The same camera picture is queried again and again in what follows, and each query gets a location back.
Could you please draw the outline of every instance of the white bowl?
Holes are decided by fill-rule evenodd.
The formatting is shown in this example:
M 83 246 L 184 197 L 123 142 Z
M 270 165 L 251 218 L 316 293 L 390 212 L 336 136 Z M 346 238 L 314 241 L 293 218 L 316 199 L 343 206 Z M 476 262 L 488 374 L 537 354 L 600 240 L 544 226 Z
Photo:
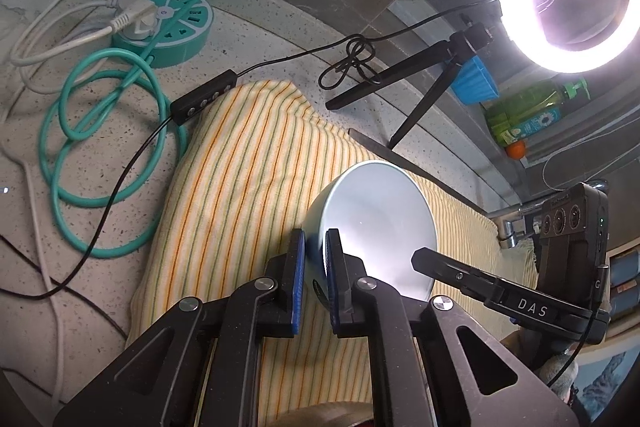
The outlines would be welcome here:
M 433 216 L 414 181 L 395 165 L 358 163 L 327 185 L 306 212 L 305 281 L 327 295 L 324 236 L 338 229 L 344 253 L 400 295 L 428 301 L 433 279 L 411 266 L 415 250 L 438 249 Z M 324 296 L 318 295 L 321 301 Z

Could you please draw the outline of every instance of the green bottle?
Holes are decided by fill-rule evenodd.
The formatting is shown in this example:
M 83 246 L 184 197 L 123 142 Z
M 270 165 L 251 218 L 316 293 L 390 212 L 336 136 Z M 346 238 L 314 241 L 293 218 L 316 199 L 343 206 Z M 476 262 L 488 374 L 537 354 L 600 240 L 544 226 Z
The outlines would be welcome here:
M 486 123 L 499 145 L 507 147 L 560 120 L 562 105 L 575 98 L 580 88 L 591 100 L 584 78 L 560 86 L 554 82 L 556 78 L 498 100 L 485 111 Z

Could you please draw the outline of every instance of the label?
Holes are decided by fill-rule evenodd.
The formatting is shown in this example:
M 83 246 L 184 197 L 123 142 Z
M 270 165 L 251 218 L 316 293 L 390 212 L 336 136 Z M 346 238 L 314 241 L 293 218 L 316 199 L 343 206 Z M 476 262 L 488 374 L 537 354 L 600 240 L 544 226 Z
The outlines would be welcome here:
M 564 196 L 560 196 L 559 198 L 556 198 L 555 200 L 549 200 L 549 206 L 551 208 L 556 208 L 556 206 L 558 206 L 558 204 L 566 203 L 567 201 L 569 201 L 569 199 L 570 199 L 569 194 L 565 194 Z
M 517 292 L 511 292 L 504 305 L 524 315 L 529 315 L 529 317 L 548 323 L 552 323 L 556 315 L 558 315 L 556 309 L 537 302 L 529 296 L 524 297 Z
M 636 282 L 635 279 L 631 279 L 629 282 L 625 282 L 624 284 L 621 284 L 620 286 L 616 286 L 615 288 L 612 288 L 611 291 L 615 292 L 615 293 L 622 293 L 625 292 L 627 290 L 630 290 L 631 288 L 638 286 L 638 283 Z
M 545 109 L 543 112 L 538 113 L 533 118 L 529 118 L 529 120 L 522 122 L 518 126 L 511 127 L 509 130 L 503 131 L 500 135 L 505 142 L 511 144 L 526 138 L 527 136 L 531 136 L 545 127 L 549 127 L 561 118 L 560 110 L 557 107 L 550 107 Z

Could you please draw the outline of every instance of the tangled black cable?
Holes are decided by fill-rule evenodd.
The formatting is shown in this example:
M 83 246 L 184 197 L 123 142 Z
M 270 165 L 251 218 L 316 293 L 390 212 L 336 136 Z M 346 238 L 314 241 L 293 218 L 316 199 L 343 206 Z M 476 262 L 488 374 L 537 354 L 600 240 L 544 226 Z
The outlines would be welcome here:
M 258 68 L 261 68 L 264 66 L 271 66 L 272 64 L 279 64 L 281 62 L 294 60 L 295 58 L 305 57 L 307 55 L 313 55 L 315 53 L 322 52 L 330 48 L 335 48 L 336 46 L 339 46 L 340 44 L 344 44 L 346 42 L 347 56 L 344 57 L 342 60 L 336 62 L 335 64 L 332 64 L 320 74 L 320 76 L 318 77 L 318 86 L 324 90 L 335 89 L 336 87 L 340 86 L 340 84 L 348 76 L 348 74 L 351 71 L 351 68 L 354 68 L 358 72 L 358 74 L 360 75 L 360 78 L 364 82 L 377 85 L 380 83 L 380 76 L 378 75 L 377 71 L 375 71 L 371 66 L 369 66 L 369 64 L 367 64 L 368 62 L 372 61 L 373 58 L 375 58 L 376 56 L 376 48 L 373 44 L 375 44 L 376 42 L 382 42 L 389 39 L 393 39 L 399 35 L 415 30 L 416 28 L 426 24 L 427 22 L 434 21 L 436 19 L 439 19 L 440 17 L 447 16 L 451 13 L 459 12 L 461 10 L 466 10 L 468 8 L 473 8 L 474 6 L 480 6 L 481 4 L 489 4 L 489 3 L 492 3 L 493 1 L 495 0 L 481 0 L 481 1 L 471 2 L 469 4 L 463 4 L 461 6 L 456 6 L 454 8 L 449 8 L 448 10 L 444 10 L 442 12 L 431 15 L 426 19 L 422 19 L 421 21 L 418 21 L 417 23 L 411 26 L 407 26 L 407 28 L 402 28 L 397 32 L 389 33 L 388 35 L 382 35 L 380 37 L 365 37 L 360 33 L 354 33 L 347 37 L 341 38 L 338 41 L 331 42 L 330 44 L 326 44 L 324 46 L 320 46 L 319 48 L 314 48 L 312 50 L 301 52 L 295 55 L 289 55 L 289 57 L 275 58 L 273 60 L 265 60 L 264 62 L 260 62 L 259 64 L 254 64 L 253 66 L 246 68 L 244 71 L 241 71 L 240 73 L 238 73 L 238 77 L 243 76 L 244 74 L 247 74 L 250 71 L 257 70 Z M 359 55 L 362 53 L 367 53 L 367 55 L 365 57 L 360 57 Z M 331 71 L 335 71 L 335 73 L 341 73 L 341 76 L 336 82 L 327 86 L 322 82 L 322 80 Z
M 360 55 L 364 51 L 369 52 L 369 55 L 364 58 L 358 57 L 358 55 Z M 375 56 L 376 49 L 369 39 L 367 39 L 364 35 L 359 34 L 353 36 L 347 42 L 347 56 L 340 60 L 340 62 L 332 64 L 322 73 L 320 73 L 320 76 L 318 77 L 318 86 L 320 86 L 321 89 L 327 91 L 335 89 L 336 87 L 340 86 L 342 81 L 347 77 L 351 68 L 354 68 L 365 82 L 375 85 L 379 84 L 380 77 L 378 76 L 378 72 L 367 64 L 367 62 L 373 60 Z M 371 73 L 371 76 L 367 76 L 364 70 L 369 71 L 369 73 Z M 322 79 L 327 73 L 329 73 L 329 71 L 342 73 L 342 75 L 330 86 L 325 86 L 322 83 Z

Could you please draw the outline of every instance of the black cable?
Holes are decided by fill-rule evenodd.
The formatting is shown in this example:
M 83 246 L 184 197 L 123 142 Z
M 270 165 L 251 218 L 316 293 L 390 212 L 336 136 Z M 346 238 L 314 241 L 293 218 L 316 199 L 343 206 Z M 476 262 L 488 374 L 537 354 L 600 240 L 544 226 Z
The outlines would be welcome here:
M 4 371 L 5 373 L 13 373 L 14 375 L 18 375 L 20 378 L 22 378 L 24 381 L 30 383 L 33 387 L 35 387 L 38 391 L 41 391 L 42 393 L 46 394 L 47 396 L 52 396 L 52 394 L 47 391 L 46 389 L 44 389 L 43 387 L 39 386 L 37 383 L 35 383 L 33 380 L 31 380 L 31 378 L 26 377 L 25 375 L 23 375 L 20 371 L 18 371 L 17 369 L 13 369 L 12 367 L 1 367 L 0 369 L 2 371 Z M 62 405 L 66 405 L 65 401 L 59 400 L 59 402 Z
M 597 308 L 595 310 L 591 311 L 591 317 L 589 317 L 589 322 L 587 323 L 587 328 L 584 330 L 584 333 L 582 334 L 582 336 L 580 338 L 580 342 L 578 343 L 577 347 L 575 348 L 575 350 L 571 354 L 571 356 L 567 359 L 567 361 L 564 363 L 564 365 L 560 368 L 560 371 L 558 371 L 556 373 L 556 375 L 551 380 L 549 380 L 549 383 L 546 385 L 547 387 L 551 387 L 553 384 L 555 384 L 556 381 L 558 381 L 558 378 L 562 377 L 562 374 L 567 370 L 567 368 L 572 364 L 572 362 L 578 356 L 578 353 L 580 353 L 580 350 L 582 349 L 582 346 L 584 346 L 584 343 L 587 341 L 587 337 L 589 336 L 589 332 L 591 331 L 591 326 L 593 325 L 593 321 L 595 320 L 597 313 L 598 313 Z
M 431 15 L 426 19 L 422 19 L 421 21 L 418 21 L 417 23 L 411 26 L 407 26 L 407 28 L 403 28 L 401 30 L 398 30 L 397 32 L 389 33 L 388 35 L 383 35 L 381 37 L 370 38 L 370 37 L 365 37 L 360 33 L 352 34 L 347 37 L 341 38 L 338 41 L 332 42 L 331 44 L 326 44 L 324 46 L 320 46 L 319 48 L 314 48 L 306 52 L 298 53 L 296 55 L 290 55 L 289 57 L 276 58 L 274 60 L 266 60 L 265 62 L 260 62 L 258 64 L 251 66 L 250 68 L 246 68 L 244 71 L 241 71 L 238 74 L 238 77 L 243 76 L 244 74 L 247 74 L 250 71 L 256 70 L 257 68 L 261 68 L 264 66 L 271 66 L 272 64 L 279 64 L 281 62 L 287 62 L 288 60 L 294 60 L 295 58 L 312 55 L 312 54 L 339 46 L 340 44 L 344 44 L 346 42 L 347 56 L 344 57 L 339 62 L 332 64 L 320 74 L 318 78 L 318 86 L 324 90 L 335 89 L 335 87 L 340 86 L 342 81 L 347 77 L 351 68 L 354 68 L 356 71 L 358 71 L 358 74 L 360 75 L 361 79 L 364 80 L 365 82 L 368 82 L 369 84 L 379 84 L 380 82 L 378 80 L 378 73 L 374 71 L 373 68 L 371 68 L 371 66 L 367 64 L 367 62 L 373 60 L 373 58 L 376 56 L 376 49 L 373 46 L 375 42 L 382 42 L 388 39 L 393 39 L 404 33 L 415 30 L 416 28 L 428 22 L 439 19 L 440 17 L 447 16 L 451 13 L 459 12 L 460 10 L 473 8 L 474 6 L 488 4 L 493 1 L 495 0 L 481 0 L 481 1 L 472 2 L 469 4 L 463 4 L 462 6 L 456 6 L 455 8 L 449 8 L 448 10 L 444 10 L 442 12 Z M 358 55 L 360 55 L 362 52 L 368 52 L 368 55 L 364 58 L 358 58 Z M 322 83 L 322 79 L 325 77 L 327 73 L 329 73 L 332 70 L 335 71 L 336 73 L 342 73 L 342 75 L 340 76 L 340 79 L 338 79 L 336 82 L 334 82 L 330 86 L 327 86 Z M 371 73 L 371 76 L 367 76 L 364 70 L 369 71 L 369 73 Z
M 36 270 L 39 273 L 42 273 L 42 270 L 40 269 L 40 266 L 38 266 L 37 264 L 35 264 L 31 259 L 29 259 L 25 254 L 23 254 L 18 247 L 16 247 L 11 241 L 9 241 L 6 237 L 4 237 L 4 235 L 2 235 L 0 233 L 0 240 L 2 240 L 2 242 L 4 242 L 5 245 L 7 245 L 11 250 L 13 250 L 13 252 L 20 257 L 23 261 L 25 261 L 27 264 L 29 264 L 29 266 L 31 266 L 34 270 Z M 56 286 L 60 286 L 60 282 L 56 281 L 55 279 L 53 279 L 53 277 L 49 277 L 51 279 L 51 282 L 56 285 Z M 70 295 L 73 295 L 74 297 L 80 299 L 82 302 L 84 302 L 86 305 L 88 305 L 90 308 L 92 308 L 98 315 L 100 315 L 102 318 L 104 318 L 104 320 L 106 320 L 112 327 L 114 330 L 116 330 L 118 332 L 118 334 L 125 340 L 127 340 L 127 333 L 125 332 L 125 330 L 123 330 L 120 325 L 111 318 L 111 316 L 104 311 L 102 308 L 100 308 L 100 306 L 98 306 L 96 303 L 94 303 L 91 299 L 85 297 L 84 295 L 82 295 L 81 293 L 78 293 L 76 290 L 74 290 L 73 288 L 69 288 L 69 286 L 66 286 L 63 288 L 63 290 L 67 293 L 69 293 Z
M 71 280 L 78 274 L 78 272 L 80 271 L 82 266 L 84 266 L 84 263 L 86 263 L 86 260 L 89 259 L 89 256 L 91 255 L 91 252 L 95 247 L 95 243 L 97 243 L 98 237 L 100 237 L 100 232 L 102 231 L 102 227 L 104 227 L 104 224 L 107 221 L 107 216 L 109 215 L 109 211 L 111 210 L 111 207 L 113 205 L 113 200 L 115 200 L 116 195 L 117 195 L 118 191 L 120 190 L 120 187 L 122 186 L 122 184 L 124 183 L 125 178 L 127 177 L 127 174 L 129 174 L 129 171 L 133 168 L 133 165 L 136 163 L 138 158 L 140 158 L 140 155 L 142 155 L 142 153 L 149 146 L 149 144 L 151 142 L 153 142 L 153 140 L 156 138 L 156 136 L 158 136 L 160 131 L 162 131 L 162 129 L 164 129 L 169 124 L 169 122 L 171 122 L 171 119 L 172 119 L 172 117 L 170 117 L 170 116 L 168 118 L 166 118 L 156 128 L 156 130 L 153 131 L 153 133 L 151 133 L 149 135 L 149 137 L 145 140 L 145 142 L 142 144 L 140 149 L 138 149 L 138 151 L 133 155 L 133 158 L 130 160 L 130 162 L 127 164 L 127 166 L 124 168 L 124 171 L 122 172 L 122 174 L 120 175 L 120 178 L 116 182 L 116 186 L 113 188 L 113 192 L 111 193 L 111 196 L 109 197 L 109 201 L 107 201 L 107 205 L 105 206 L 104 212 L 102 213 L 102 217 L 100 218 L 100 223 L 98 223 L 98 227 L 95 230 L 94 237 L 92 238 L 91 242 L 87 246 L 86 251 L 84 252 L 84 254 L 82 254 L 82 259 L 78 262 L 78 264 L 76 264 L 76 267 L 73 270 L 71 270 L 71 273 L 66 276 L 66 279 L 63 280 L 63 282 L 60 283 L 55 288 L 50 289 L 50 291 L 48 291 L 48 292 L 41 293 L 40 295 L 25 295 L 23 293 L 14 292 L 14 291 L 11 291 L 11 290 L 5 290 L 4 288 L 0 288 L 0 293 L 3 293 L 5 295 L 11 295 L 13 297 L 19 297 L 21 299 L 29 299 L 31 301 L 41 301 L 43 299 L 49 298 L 52 295 L 55 295 L 59 291 L 61 291 L 64 288 L 66 288 L 66 286 L 71 282 Z

